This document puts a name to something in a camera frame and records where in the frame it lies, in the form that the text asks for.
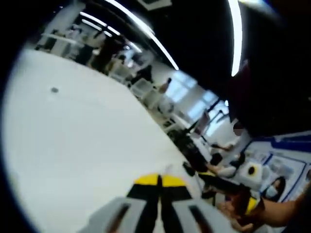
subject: ceiling light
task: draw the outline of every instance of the ceiling light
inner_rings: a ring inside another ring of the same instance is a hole
[[[136,15],[134,15],[132,12],[130,12],[128,9],[126,9],[124,6],[122,6],[120,3],[118,3],[115,0],[105,0],[106,2],[109,2],[110,4],[117,7],[119,10],[123,11],[126,15],[128,15],[137,25],[138,27],[149,37],[151,38],[156,45],[162,50],[162,52],[165,54],[165,56],[168,58],[172,66],[179,70],[176,62],[173,60],[173,58],[170,56],[170,54],[167,52],[167,50],[164,48],[164,46],[161,44],[161,42],[156,38],[156,36],[153,34],[153,31],[150,27],[148,27],[147,24],[145,24],[141,19],[139,19]]]
[[[114,34],[116,34],[116,35],[120,35],[120,32],[118,32],[118,31],[117,31],[117,30],[115,30],[114,28],[112,28],[112,27],[108,26],[108,29],[109,29],[110,31],[112,31]]]
[[[241,53],[242,53],[242,18],[238,0],[228,0],[234,34],[234,49],[233,49],[233,63],[231,76],[233,77],[239,72]]]
[[[104,33],[105,33],[107,36],[112,37],[112,34],[111,34],[111,33],[107,32],[107,31],[104,31]]]
[[[95,25],[94,23],[91,23],[90,21],[87,21],[86,19],[82,19],[82,22],[85,23],[85,24],[87,24],[88,26],[91,26],[91,27],[95,28],[95,29],[98,30],[98,31],[101,31],[101,30],[102,30],[101,27]]]
[[[94,16],[91,16],[91,15],[89,15],[89,14],[87,14],[87,13],[80,12],[80,15],[82,15],[82,16],[84,16],[84,17],[86,17],[86,18],[89,18],[89,19],[91,19],[91,20],[93,20],[93,21],[99,23],[100,25],[103,25],[104,27],[107,26],[106,23],[102,22],[101,20],[99,20],[99,19],[95,18]]]
[[[142,50],[140,49],[140,47],[138,47],[136,44],[134,44],[133,42],[129,42],[129,46],[131,46],[134,50],[136,50],[137,52],[142,52]]]

